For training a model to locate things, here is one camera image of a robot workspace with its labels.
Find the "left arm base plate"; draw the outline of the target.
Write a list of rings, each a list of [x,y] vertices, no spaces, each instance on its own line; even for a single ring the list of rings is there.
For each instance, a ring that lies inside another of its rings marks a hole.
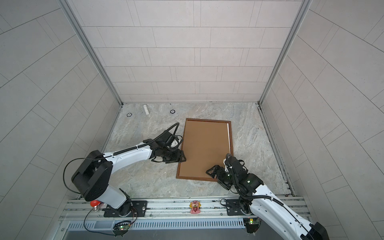
[[[120,208],[114,209],[107,205],[102,211],[105,218],[135,218],[144,217],[147,210],[147,201],[129,201]]]

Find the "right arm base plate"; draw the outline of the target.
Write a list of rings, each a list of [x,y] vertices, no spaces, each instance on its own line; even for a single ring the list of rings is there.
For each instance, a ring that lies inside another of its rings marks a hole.
[[[222,204],[228,216],[247,216],[251,214],[248,203],[243,199],[224,199]]]

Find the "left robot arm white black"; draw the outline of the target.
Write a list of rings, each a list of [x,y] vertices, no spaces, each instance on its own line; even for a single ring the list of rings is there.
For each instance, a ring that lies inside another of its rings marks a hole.
[[[125,217],[132,213],[129,195],[121,189],[123,173],[133,170],[140,162],[180,163],[186,157],[180,149],[183,137],[163,132],[124,150],[101,153],[96,150],[84,158],[71,177],[72,184],[87,201],[106,204],[112,215]]]

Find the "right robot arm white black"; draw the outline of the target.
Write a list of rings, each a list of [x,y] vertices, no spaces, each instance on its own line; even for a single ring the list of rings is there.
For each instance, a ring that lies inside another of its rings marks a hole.
[[[312,224],[283,203],[255,174],[249,173],[243,160],[227,154],[224,167],[215,165],[206,174],[239,194],[237,208],[246,215],[254,215],[268,224],[284,240],[328,240],[326,228]]]

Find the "blue poster with white mat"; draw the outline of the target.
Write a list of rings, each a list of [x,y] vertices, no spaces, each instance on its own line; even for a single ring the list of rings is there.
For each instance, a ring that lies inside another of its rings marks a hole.
[[[228,143],[229,143],[229,150],[231,152],[231,129],[230,129],[230,124],[227,123],[227,130],[228,130]]]

